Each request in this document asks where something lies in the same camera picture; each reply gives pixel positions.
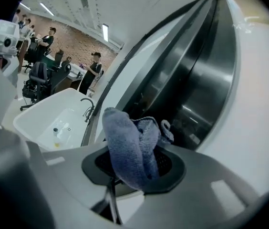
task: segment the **faucet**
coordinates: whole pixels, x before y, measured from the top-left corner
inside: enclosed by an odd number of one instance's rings
[[[89,120],[89,118],[90,118],[90,115],[92,114],[92,111],[93,111],[93,109],[94,109],[94,103],[92,102],[91,99],[86,98],[86,97],[82,98],[81,101],[82,101],[82,100],[89,100],[89,101],[91,102],[91,104],[92,104],[92,107],[91,107],[91,109],[90,109],[89,112],[88,112],[88,115],[86,114],[87,111],[83,114],[83,116],[86,116],[86,120],[85,120],[85,122],[87,123],[88,120]]]

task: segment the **white machine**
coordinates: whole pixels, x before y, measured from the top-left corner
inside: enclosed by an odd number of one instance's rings
[[[17,54],[19,26],[15,23],[0,20],[0,54]]]
[[[19,40],[19,26],[10,21],[0,20],[0,54],[5,59],[2,72],[16,87],[19,61],[17,55],[17,42]]]

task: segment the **black pants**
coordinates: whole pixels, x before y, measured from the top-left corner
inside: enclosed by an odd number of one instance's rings
[[[92,82],[87,82],[85,79],[82,80],[81,85],[79,86],[79,92],[87,95],[87,91],[89,86],[91,85]]]

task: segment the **cap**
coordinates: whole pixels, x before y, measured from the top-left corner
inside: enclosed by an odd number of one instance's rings
[[[100,52],[95,52],[92,55],[97,55],[97,56],[101,57],[101,53]]]

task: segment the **white sink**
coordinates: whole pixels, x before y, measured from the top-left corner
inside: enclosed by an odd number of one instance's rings
[[[23,111],[14,119],[14,127],[42,151],[80,147],[88,125],[83,114],[91,106],[88,100],[81,102],[85,97],[89,98],[72,88],[58,92]],[[58,147],[54,145],[54,128],[58,128]]]

